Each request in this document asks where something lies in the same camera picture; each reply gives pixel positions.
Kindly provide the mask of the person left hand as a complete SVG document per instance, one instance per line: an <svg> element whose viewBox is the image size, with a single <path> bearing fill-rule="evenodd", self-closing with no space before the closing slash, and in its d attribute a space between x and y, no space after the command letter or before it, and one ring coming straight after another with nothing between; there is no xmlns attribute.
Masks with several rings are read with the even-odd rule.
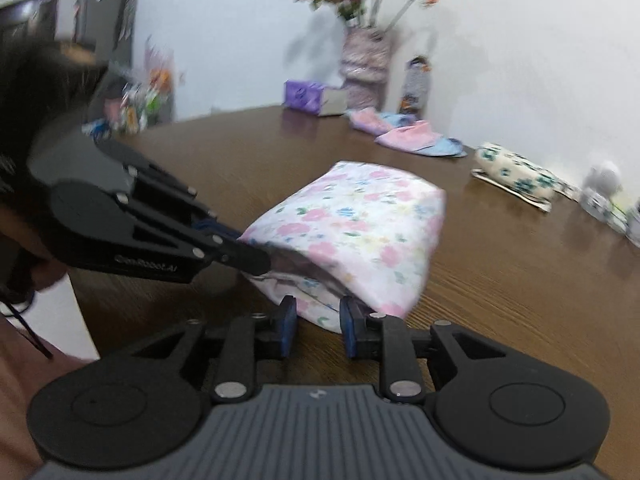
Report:
<svg viewBox="0 0 640 480"><path fill-rule="evenodd" d="M52 257L39 235L12 209L1 206L1 233L40 260L32 269L35 290L45 290L66 277L67 266Z"/></svg>

